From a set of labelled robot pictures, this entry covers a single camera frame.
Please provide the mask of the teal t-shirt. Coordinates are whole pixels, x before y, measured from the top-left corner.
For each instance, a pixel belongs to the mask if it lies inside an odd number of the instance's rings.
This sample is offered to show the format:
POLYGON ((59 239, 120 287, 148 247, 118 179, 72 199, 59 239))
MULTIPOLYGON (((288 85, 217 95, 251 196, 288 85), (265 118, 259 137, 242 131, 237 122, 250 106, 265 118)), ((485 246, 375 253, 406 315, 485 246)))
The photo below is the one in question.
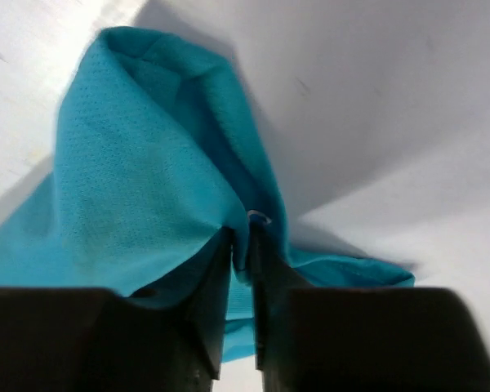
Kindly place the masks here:
POLYGON ((63 99, 54 168, 0 226, 0 286, 130 295, 234 231, 223 359, 254 353, 245 257, 265 219, 279 255, 321 287, 410 287, 383 261, 302 251, 229 62, 170 33, 102 30, 63 99))

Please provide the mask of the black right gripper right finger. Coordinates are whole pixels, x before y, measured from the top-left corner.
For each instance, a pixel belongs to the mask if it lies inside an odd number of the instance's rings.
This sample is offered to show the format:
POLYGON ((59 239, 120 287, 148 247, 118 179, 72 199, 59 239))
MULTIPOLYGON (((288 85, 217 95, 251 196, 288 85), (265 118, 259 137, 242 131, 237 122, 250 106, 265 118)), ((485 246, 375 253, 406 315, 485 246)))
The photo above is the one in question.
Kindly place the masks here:
POLYGON ((323 288, 251 227, 256 367, 266 391, 490 391, 490 356, 444 288, 323 288))

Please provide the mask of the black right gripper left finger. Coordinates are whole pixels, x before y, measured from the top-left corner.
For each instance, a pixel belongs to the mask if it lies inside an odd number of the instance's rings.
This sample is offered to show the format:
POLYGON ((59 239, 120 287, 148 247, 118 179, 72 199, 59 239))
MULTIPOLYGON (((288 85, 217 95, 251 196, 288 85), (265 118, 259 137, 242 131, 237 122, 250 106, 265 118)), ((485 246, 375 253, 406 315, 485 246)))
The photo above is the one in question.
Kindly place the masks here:
POLYGON ((143 287, 0 287, 0 391, 209 391, 220 375, 233 235, 173 304, 143 287))

